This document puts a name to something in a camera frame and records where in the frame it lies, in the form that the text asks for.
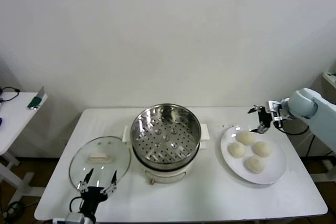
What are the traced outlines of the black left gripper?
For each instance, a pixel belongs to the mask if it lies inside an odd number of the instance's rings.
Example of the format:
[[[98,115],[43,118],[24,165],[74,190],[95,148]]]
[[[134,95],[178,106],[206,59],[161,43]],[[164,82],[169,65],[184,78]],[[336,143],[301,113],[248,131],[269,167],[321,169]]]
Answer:
[[[117,171],[114,172],[111,184],[107,188],[88,186],[88,182],[92,176],[93,168],[86,174],[77,186],[80,191],[83,203],[80,207],[80,212],[85,217],[94,217],[98,205],[108,199],[108,195],[114,193],[117,189]]]

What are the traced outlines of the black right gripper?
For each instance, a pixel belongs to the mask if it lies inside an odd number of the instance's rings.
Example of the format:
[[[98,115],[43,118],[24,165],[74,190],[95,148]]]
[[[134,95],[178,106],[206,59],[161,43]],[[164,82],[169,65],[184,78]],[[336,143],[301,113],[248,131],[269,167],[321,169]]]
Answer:
[[[272,116],[268,113],[264,106],[254,105],[249,111],[248,114],[258,112],[259,116],[259,125],[257,128],[250,130],[251,132],[258,134],[265,134],[268,130],[268,127],[271,126]]]

